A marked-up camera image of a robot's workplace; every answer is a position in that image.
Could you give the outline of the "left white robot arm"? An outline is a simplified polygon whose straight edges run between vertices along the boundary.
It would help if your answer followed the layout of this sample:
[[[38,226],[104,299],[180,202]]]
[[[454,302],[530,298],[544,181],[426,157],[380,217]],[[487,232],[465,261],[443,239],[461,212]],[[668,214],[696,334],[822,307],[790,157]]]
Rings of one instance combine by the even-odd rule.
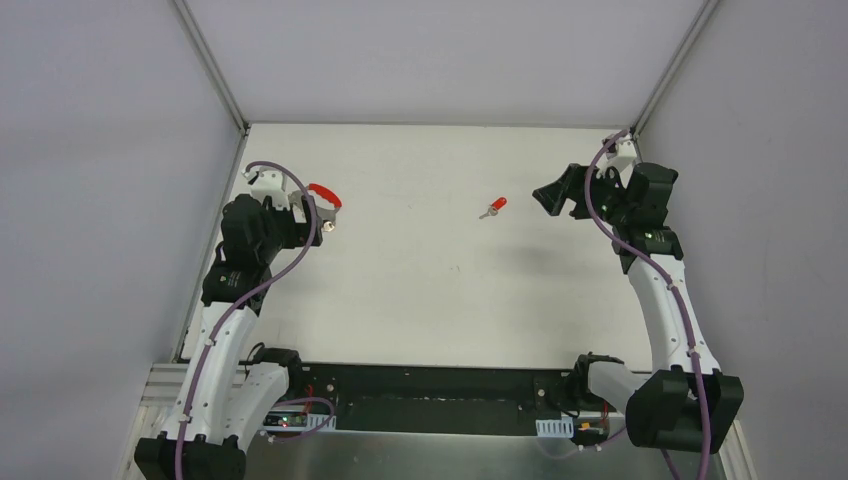
[[[143,478],[244,478],[249,446],[272,404],[303,396],[294,352],[248,368],[240,387],[234,382],[268,289],[321,245],[324,222],[308,193],[295,192],[283,205],[240,194],[225,205],[222,239],[203,281],[195,351],[172,412],[135,447]]]

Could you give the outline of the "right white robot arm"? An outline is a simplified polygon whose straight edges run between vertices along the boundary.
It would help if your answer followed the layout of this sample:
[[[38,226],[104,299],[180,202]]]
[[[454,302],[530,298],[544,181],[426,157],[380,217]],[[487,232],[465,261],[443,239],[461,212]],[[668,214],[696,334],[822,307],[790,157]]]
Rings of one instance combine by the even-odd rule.
[[[736,376],[723,373],[693,312],[683,251],[666,224],[677,171],[639,163],[627,181],[571,164],[533,198],[550,216],[591,219],[612,241],[635,291],[648,332],[652,367],[643,379],[609,355],[582,354],[564,378],[564,406],[590,410],[606,402],[623,413],[636,447],[717,453],[744,400]]]

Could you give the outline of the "red handled keyring holder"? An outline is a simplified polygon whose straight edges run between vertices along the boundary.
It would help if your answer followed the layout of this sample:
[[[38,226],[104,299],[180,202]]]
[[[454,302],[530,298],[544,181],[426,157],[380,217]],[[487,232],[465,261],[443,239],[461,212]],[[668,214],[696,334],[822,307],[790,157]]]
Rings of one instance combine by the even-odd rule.
[[[307,190],[315,200],[315,217],[319,221],[320,230],[323,233],[331,232],[336,227],[337,214],[342,208],[341,199],[331,189],[317,183],[308,184]],[[292,211],[298,210],[302,214],[301,221],[295,220],[295,227],[301,236],[306,237],[306,228],[310,223],[310,219],[307,217],[309,207],[299,190],[292,191],[288,196]]]

